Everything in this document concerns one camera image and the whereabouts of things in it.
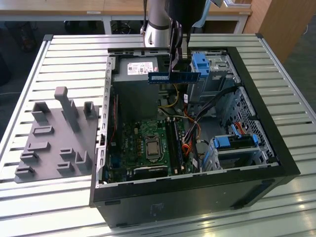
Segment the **metal slotted table surface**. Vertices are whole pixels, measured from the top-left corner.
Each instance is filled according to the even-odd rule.
[[[110,229],[89,208],[91,176],[16,184],[35,101],[50,108],[57,86],[77,106],[102,105],[107,48],[143,47],[140,36],[54,36],[44,41],[0,144],[0,236],[309,236],[316,234],[315,114],[264,39],[255,35],[193,35],[191,46],[235,46],[240,52],[301,175],[252,207]]]

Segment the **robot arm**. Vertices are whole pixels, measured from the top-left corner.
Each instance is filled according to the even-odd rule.
[[[223,0],[149,0],[145,46],[169,46],[169,73],[190,71],[191,52],[188,45],[191,28],[208,14],[208,1],[220,7]]]
[[[218,7],[222,4],[222,0],[210,1]],[[195,22],[202,18],[205,7],[209,7],[209,4],[205,4],[205,0],[166,0],[165,11],[171,21],[169,73],[189,71],[191,52],[188,45],[191,28]]]

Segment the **open computer tower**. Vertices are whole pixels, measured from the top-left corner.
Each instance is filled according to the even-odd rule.
[[[166,49],[109,50],[90,205],[110,228],[251,206],[300,174],[236,48],[192,51],[198,79],[168,81]]]

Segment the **blue ram stick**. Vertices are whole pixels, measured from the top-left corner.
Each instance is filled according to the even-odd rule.
[[[169,77],[168,72],[154,72],[148,73],[149,84],[173,84],[173,83],[197,83],[201,73],[179,72],[171,73]]]

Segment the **cpu socket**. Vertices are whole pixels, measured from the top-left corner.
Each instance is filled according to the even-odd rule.
[[[146,159],[152,163],[161,159],[159,136],[147,136],[145,139]]]

